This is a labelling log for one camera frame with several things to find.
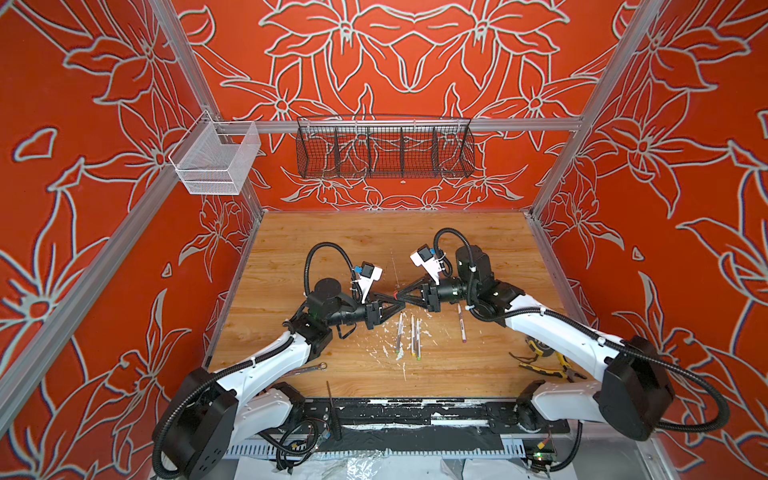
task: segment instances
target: basket divider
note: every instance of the basket divider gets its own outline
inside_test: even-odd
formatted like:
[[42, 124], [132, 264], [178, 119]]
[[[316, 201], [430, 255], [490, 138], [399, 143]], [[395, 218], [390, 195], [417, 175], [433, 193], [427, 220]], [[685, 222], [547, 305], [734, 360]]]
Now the basket divider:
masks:
[[437, 129], [432, 127], [432, 172], [435, 177], [440, 176], [439, 150], [437, 141]]
[[402, 127], [400, 127], [400, 174], [403, 177], [406, 175], [406, 138], [402, 134]]
[[301, 148], [304, 150], [304, 162], [301, 163], [303, 168], [299, 172], [302, 178], [306, 178], [306, 169], [310, 166], [310, 153], [306, 150], [306, 143], [304, 143], [304, 133], [302, 128], [299, 128], [299, 139], [301, 140]]
[[466, 162], [466, 156], [464, 155], [464, 144], [467, 142], [467, 133], [469, 133], [469, 123], [467, 123], [467, 126], [464, 127], [464, 135], [462, 137], [462, 146], [458, 148], [458, 162], [462, 166], [462, 170], [464, 171], [464, 177], [469, 177], [467, 175], [467, 169], [464, 165]]
[[373, 173], [373, 156], [371, 155], [371, 127], [366, 127], [366, 149], [368, 150], [368, 172], [367, 175]]
[[336, 176], [341, 177], [341, 153], [339, 152], [339, 128], [333, 128], [333, 160], [336, 165]]

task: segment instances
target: wire mesh basket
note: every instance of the wire mesh basket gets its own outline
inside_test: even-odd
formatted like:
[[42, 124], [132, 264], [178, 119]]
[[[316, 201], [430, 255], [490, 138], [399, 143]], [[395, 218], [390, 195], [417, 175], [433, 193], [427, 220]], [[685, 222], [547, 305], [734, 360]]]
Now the wire mesh basket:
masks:
[[217, 123], [204, 112], [185, 135], [194, 140], [190, 143], [182, 139], [169, 155], [181, 182], [191, 194], [239, 194], [261, 148], [261, 138], [253, 122], [240, 143], [235, 143], [229, 135], [219, 134]]
[[469, 177], [468, 118], [400, 115], [300, 117], [296, 163], [304, 178]]

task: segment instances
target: electrical wire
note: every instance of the electrical wire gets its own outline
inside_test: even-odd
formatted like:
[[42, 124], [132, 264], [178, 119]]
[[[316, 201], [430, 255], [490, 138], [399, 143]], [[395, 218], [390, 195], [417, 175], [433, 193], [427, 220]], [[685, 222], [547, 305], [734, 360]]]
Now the electrical wire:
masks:
[[269, 352], [262, 353], [259, 356], [253, 357], [252, 359], [248, 359], [244, 362], [240, 362], [236, 365], [232, 365], [229, 368], [226, 368], [224, 370], [220, 370], [219, 372], [214, 373], [208, 380], [206, 380], [204, 383], [200, 384], [195, 390], [192, 391], [189, 395], [187, 395], [184, 400], [179, 403], [179, 405], [176, 407], [176, 409], [173, 410], [173, 412], [168, 416], [165, 423], [163, 424], [163, 428], [160, 430], [160, 433], [157, 435], [157, 439], [154, 442], [154, 447], [152, 448], [152, 468], [154, 469], [155, 474], [163, 478], [164, 480], [171, 480], [172, 478], [176, 478], [179, 475], [181, 475], [181, 470], [168, 470], [165, 468], [165, 465], [163, 465], [163, 459], [162, 459], [162, 452], [163, 452], [163, 443], [165, 442], [165, 437], [168, 435], [168, 431], [170, 431], [171, 426], [176, 422], [179, 415], [181, 415], [181, 412], [184, 411], [185, 408], [190, 404], [190, 402], [194, 403], [197, 401], [197, 399], [205, 393], [214, 383], [221, 380], [227, 375], [231, 375], [235, 372], [239, 372], [242, 369], [246, 369], [248, 367], [253, 367], [258, 363], [263, 362], [264, 360], [270, 359], [274, 357], [275, 355], [283, 352], [285, 349], [287, 349], [291, 343], [293, 343], [293, 337], [288, 337], [288, 340], [281, 346], [278, 346], [274, 350], [270, 350]]
[[472, 256], [472, 248], [469, 245], [469, 241], [467, 240], [467, 237], [462, 235], [461, 232], [456, 230], [455, 228], [446, 227], [441, 228], [438, 230], [437, 233], [435, 233], [435, 238], [432, 241], [432, 249], [435, 251], [435, 258], [437, 258], [440, 263], [442, 264], [443, 271], [445, 272], [446, 276], [451, 276], [453, 274], [453, 265], [451, 265], [450, 260], [448, 260], [448, 257], [445, 256], [445, 252], [440, 249], [439, 242], [440, 237], [444, 233], [452, 233], [458, 237], [459, 240], [462, 241], [464, 244], [464, 247], [467, 249], [467, 257], [469, 257], [469, 281], [467, 282], [467, 308], [472, 309], [472, 307], [475, 306], [475, 270], [477, 269], [477, 266], [475, 265], [475, 258]]
[[306, 255], [306, 262], [304, 263], [304, 295], [309, 297], [311, 292], [310, 265], [312, 264], [312, 257], [315, 256], [315, 252], [317, 250], [320, 250], [323, 247], [333, 248], [341, 253], [342, 257], [344, 257], [344, 261], [349, 268], [349, 275], [352, 277], [352, 298], [356, 302], [362, 301], [362, 290], [360, 289], [360, 285], [357, 284], [357, 273], [355, 272], [355, 267], [352, 265], [352, 261], [349, 259], [349, 256], [346, 254], [344, 249], [334, 242], [320, 242], [312, 247]]
[[[278, 470], [288, 470], [288, 473], [291, 473], [293, 469], [304, 462], [306, 462], [310, 456], [315, 452], [315, 447], [317, 445], [317, 442], [320, 440], [321, 431], [318, 427], [318, 423], [323, 423], [328, 428], [328, 423], [321, 419], [316, 419], [313, 417], [307, 417], [300, 421], [296, 426], [291, 430], [286, 430], [286, 432], [283, 434], [283, 437], [277, 441], [272, 438], [271, 435], [267, 435], [264, 432], [260, 432], [259, 436], [267, 441], [270, 445], [275, 447], [277, 450], [275, 454], [275, 461], [277, 463], [277, 469]], [[308, 436], [306, 437], [306, 447], [304, 449], [300, 450], [294, 450], [289, 448], [285, 445], [286, 440], [289, 436], [296, 433], [298, 429], [302, 427], [302, 425], [308, 425], [310, 432]], [[300, 460], [288, 460], [287, 456], [302, 456], [303, 457]]]
[[559, 472], [563, 468], [569, 466], [571, 462], [574, 461], [574, 458], [576, 458], [576, 454], [578, 453], [578, 448], [581, 446], [581, 430], [584, 428], [584, 423], [579, 420], [578, 421], [578, 427], [576, 427], [576, 438], [574, 439], [574, 446], [571, 448], [571, 453], [568, 454], [568, 457], [565, 458], [562, 462], [558, 463], [554, 467], [541, 467], [536, 464], [531, 464], [531, 470], [534, 472], [546, 472], [547, 470], [550, 472]]
[[579, 322], [576, 322], [575, 320], [568, 318], [562, 313], [558, 313], [549, 309], [542, 311], [540, 308], [526, 307], [518, 310], [512, 310], [511, 312], [507, 312], [503, 315], [498, 315], [491, 318], [485, 318], [478, 315], [474, 310], [471, 310], [471, 312], [475, 318], [480, 319], [484, 322], [494, 322], [496, 320], [507, 319], [517, 315], [525, 315], [527, 313], [537, 313], [537, 314], [551, 316], [562, 322], [567, 323], [569, 326], [574, 327], [576, 330], [578, 330], [579, 332], [583, 333], [584, 335], [588, 336], [593, 340], [600, 341], [599, 339], [603, 339], [604, 340], [603, 345], [609, 348], [612, 348], [614, 350], [617, 350], [619, 353], [623, 353], [625, 355], [629, 355], [636, 359], [644, 360], [646, 362], [655, 363], [659, 366], [664, 367], [670, 372], [676, 373], [679, 376], [689, 379], [691, 382], [696, 383], [698, 386], [703, 388], [717, 404], [717, 415], [715, 416], [714, 419], [710, 420], [709, 422], [697, 423], [693, 425], [686, 425], [686, 424], [672, 423], [672, 422], [658, 422], [656, 427], [658, 427], [659, 429], [669, 430], [671, 432], [704, 433], [704, 432], [712, 432], [714, 430], [722, 429], [728, 423], [728, 419], [730, 418], [730, 407], [728, 406], [727, 400], [725, 399], [725, 397], [723, 397], [723, 395], [720, 392], [717, 391], [717, 389], [714, 386], [709, 384], [709, 382], [704, 378], [702, 378], [701, 376], [691, 372], [688, 369], [684, 369], [683, 367], [674, 365], [673, 363], [668, 363], [656, 357], [646, 355], [640, 352], [639, 350], [628, 348], [624, 345], [621, 345], [620, 343], [611, 342], [609, 339], [605, 339], [602, 335], [600, 335], [599, 333], [596, 333], [594, 330], [584, 325], [581, 325]]

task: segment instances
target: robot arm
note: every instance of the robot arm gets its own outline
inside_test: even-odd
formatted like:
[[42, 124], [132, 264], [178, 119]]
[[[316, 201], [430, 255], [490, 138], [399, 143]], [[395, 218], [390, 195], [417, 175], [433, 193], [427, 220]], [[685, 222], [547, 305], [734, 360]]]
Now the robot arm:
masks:
[[[195, 369], [184, 379], [152, 434], [152, 463], [160, 478], [202, 478], [229, 445], [284, 423], [292, 428], [301, 420], [304, 398], [293, 387], [279, 383], [264, 389], [317, 358], [333, 338], [332, 327], [345, 339], [357, 323], [372, 329], [405, 308], [405, 303], [394, 297], [369, 291], [381, 276], [380, 268], [369, 263], [358, 268], [362, 281], [354, 281], [367, 302], [342, 293], [337, 280], [322, 279], [293, 317], [283, 323], [288, 331], [270, 345], [235, 366], [213, 373]], [[353, 328], [343, 335], [341, 325]], [[161, 452], [178, 470], [162, 465]]]
[[[464, 243], [455, 255], [458, 277], [452, 276], [452, 265], [438, 246], [444, 233], [453, 233]], [[516, 402], [518, 424], [523, 429], [537, 432], [546, 425], [545, 420], [588, 420], [606, 422], [627, 437], [642, 441], [655, 428], [709, 432], [726, 424], [728, 405], [706, 380], [661, 361], [653, 345], [642, 337], [627, 341], [581, 325], [548, 309], [522, 289], [495, 279], [488, 254], [470, 245], [457, 230], [440, 230], [432, 249], [424, 245], [411, 258], [416, 266], [424, 266], [428, 275], [397, 292], [398, 300], [431, 312], [439, 312], [441, 303], [464, 300], [475, 318], [525, 333], [594, 377], [593, 381], [567, 384], [533, 382]], [[436, 275], [435, 268], [444, 277]], [[674, 400], [667, 370], [710, 393], [718, 406], [717, 417], [700, 425], [663, 422], [662, 416]]]

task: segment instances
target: leaf pattern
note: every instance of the leaf pattern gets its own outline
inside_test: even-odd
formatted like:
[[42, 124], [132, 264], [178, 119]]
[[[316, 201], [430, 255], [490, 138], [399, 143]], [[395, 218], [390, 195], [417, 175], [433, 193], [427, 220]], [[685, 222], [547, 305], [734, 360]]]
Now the leaf pattern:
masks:
[[[617, 13], [616, 36], [637, 3]], [[599, 317], [603, 331], [649, 339], [662, 358], [704, 376], [728, 398], [725, 428], [663, 432], [681, 478], [768, 476], [768, 362], [760, 354], [768, 149], [766, 99], [757, 86], [766, 76], [741, 67], [742, 57], [749, 63], [766, 54], [759, 33], [767, 25], [768, 6], [760, 2], [664, 2], [542, 218], [590, 321]], [[756, 83], [729, 82], [734, 74], [753, 74]], [[586, 164], [594, 165], [593, 177]], [[626, 253], [605, 242], [592, 250], [573, 227], [587, 184], [587, 204], [600, 207], [590, 221], [634, 245]], [[712, 399], [671, 378], [677, 401], [665, 418], [711, 419]]]
[[[9, 182], [0, 222], [13, 232], [0, 238], [2, 375], [167, 166], [200, 110], [147, 0], [13, 2], [0, 10], [14, 39], [3, 48], [19, 53], [3, 57], [18, 79], [3, 84], [6, 103], [28, 112], [8, 132], [2, 159]], [[198, 29], [192, 40], [204, 45], [204, 18], [190, 20]], [[205, 331], [257, 214], [243, 197], [209, 203], [178, 189], [165, 200], [130, 252], [141, 262], [121, 264], [0, 442], [0, 477], [148, 476], [166, 388], [174, 391], [200, 365], [202, 353], [187, 352], [187, 339]], [[215, 257], [207, 248], [205, 262], [187, 260], [173, 272], [168, 260], [201, 227], [236, 254]], [[186, 289], [196, 298], [180, 295]]]

